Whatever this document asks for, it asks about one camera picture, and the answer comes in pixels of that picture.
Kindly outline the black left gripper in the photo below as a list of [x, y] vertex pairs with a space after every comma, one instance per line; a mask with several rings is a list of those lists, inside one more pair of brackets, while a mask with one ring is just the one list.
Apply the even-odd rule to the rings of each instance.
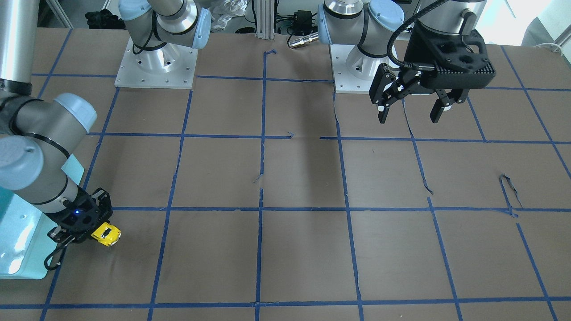
[[434, 65], [435, 70], [422, 73], [381, 63], [368, 92], [371, 103], [377, 105], [381, 124], [386, 122], [394, 102], [412, 94], [429, 94], [429, 89], [434, 89], [438, 96], [430, 112], [431, 121], [437, 123], [454, 103], [466, 100], [469, 89], [484, 88], [497, 74], [477, 30], [461, 36], [415, 27], [404, 59], [420, 65]]

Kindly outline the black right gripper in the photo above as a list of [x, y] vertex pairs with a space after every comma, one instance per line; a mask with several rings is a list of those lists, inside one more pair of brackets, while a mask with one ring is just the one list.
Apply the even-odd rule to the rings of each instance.
[[59, 244], [81, 243], [103, 222], [110, 223], [112, 200], [103, 188], [93, 195], [77, 188], [74, 200], [58, 197], [45, 206], [45, 215], [57, 224], [47, 232], [52, 241]]

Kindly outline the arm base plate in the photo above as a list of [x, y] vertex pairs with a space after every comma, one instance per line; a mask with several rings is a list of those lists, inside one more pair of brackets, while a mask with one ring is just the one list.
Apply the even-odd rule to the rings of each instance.
[[381, 63], [397, 68], [389, 57], [371, 58], [356, 45], [330, 45], [330, 55], [337, 94], [367, 94]]
[[198, 49], [168, 43], [141, 51], [129, 39], [114, 81], [132, 89], [192, 89]]

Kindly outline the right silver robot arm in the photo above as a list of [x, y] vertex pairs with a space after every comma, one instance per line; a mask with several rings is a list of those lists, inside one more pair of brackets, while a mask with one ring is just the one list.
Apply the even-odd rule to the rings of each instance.
[[[1, 2], [1, 187], [55, 222], [48, 234], [54, 242], [94, 238], [110, 246], [121, 235], [109, 223], [110, 195], [84, 191], [62, 169], [96, 111], [75, 94], [52, 102], [31, 95], [38, 9], [37, 0]], [[210, 36], [211, 12], [194, 0], [121, 0], [118, 10], [133, 54], [147, 57], [171, 45], [202, 49]]]

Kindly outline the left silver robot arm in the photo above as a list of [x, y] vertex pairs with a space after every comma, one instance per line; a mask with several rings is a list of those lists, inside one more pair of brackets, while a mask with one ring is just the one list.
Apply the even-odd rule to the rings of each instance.
[[430, 112], [436, 123], [471, 89], [483, 89], [497, 74], [476, 24], [485, 0], [419, 0], [409, 18], [398, 1], [325, 0], [318, 7], [318, 35], [328, 45], [355, 45], [373, 59], [370, 100], [380, 123], [391, 105], [412, 94], [437, 95]]

